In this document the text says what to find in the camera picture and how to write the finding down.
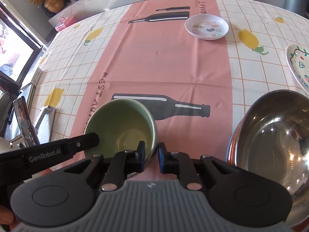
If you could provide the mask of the right hand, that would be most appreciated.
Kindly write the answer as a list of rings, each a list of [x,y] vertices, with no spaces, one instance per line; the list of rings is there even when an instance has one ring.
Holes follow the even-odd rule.
[[[1,225],[8,225],[10,230],[14,229],[18,224],[14,214],[4,206],[0,206],[0,222]]]

